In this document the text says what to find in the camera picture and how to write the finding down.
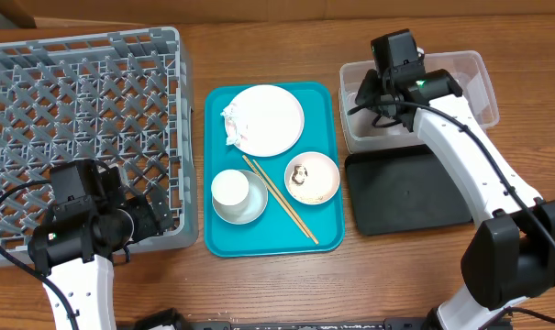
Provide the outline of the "white paper cup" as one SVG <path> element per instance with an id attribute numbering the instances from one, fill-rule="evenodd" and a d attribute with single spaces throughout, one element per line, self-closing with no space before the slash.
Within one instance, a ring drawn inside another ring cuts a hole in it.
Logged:
<path id="1" fill-rule="evenodd" d="M 225 206 L 236 206 L 249 194 L 249 181 L 239 170 L 223 170 L 212 180 L 213 198 Z"/>

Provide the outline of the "grey bowl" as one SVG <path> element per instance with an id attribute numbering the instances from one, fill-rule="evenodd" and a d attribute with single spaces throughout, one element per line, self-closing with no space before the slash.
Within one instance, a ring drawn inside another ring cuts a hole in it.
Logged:
<path id="1" fill-rule="evenodd" d="M 261 178 L 248 170 L 242 172 L 249 181 L 249 194 L 243 203 L 236 206 L 225 206 L 218 203 L 212 196 L 212 205 L 216 214 L 232 225 L 245 225 L 255 221 L 264 212 L 268 203 L 268 191 Z"/>

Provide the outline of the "white napkin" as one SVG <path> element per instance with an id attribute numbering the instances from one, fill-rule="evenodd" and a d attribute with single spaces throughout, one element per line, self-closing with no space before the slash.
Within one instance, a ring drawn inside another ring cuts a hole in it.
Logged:
<path id="1" fill-rule="evenodd" d="M 230 103 L 220 113 L 225 119 L 227 130 L 227 145 L 238 145 L 247 133 L 247 120 L 245 112 L 236 104 Z"/>

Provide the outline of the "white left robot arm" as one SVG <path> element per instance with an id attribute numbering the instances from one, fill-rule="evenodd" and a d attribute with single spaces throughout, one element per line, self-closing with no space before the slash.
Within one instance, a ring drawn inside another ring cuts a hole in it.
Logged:
<path id="1" fill-rule="evenodd" d="M 113 329 L 115 252 L 173 223 L 165 193 L 135 192 L 119 167 L 82 159 L 50 169 L 55 197 L 28 244 L 59 329 Z"/>

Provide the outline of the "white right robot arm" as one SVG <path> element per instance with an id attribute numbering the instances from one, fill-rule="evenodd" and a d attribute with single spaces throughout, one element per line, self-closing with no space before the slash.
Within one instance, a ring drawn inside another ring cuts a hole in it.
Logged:
<path id="1" fill-rule="evenodd" d="M 555 200 L 545 201 L 508 165 L 444 69 L 426 71 L 412 33 L 371 42 L 375 66 L 353 115 L 392 118 L 440 160 L 469 207 L 476 233 L 461 259 L 463 286 L 423 320 L 424 329 L 487 329 L 555 287 Z"/>

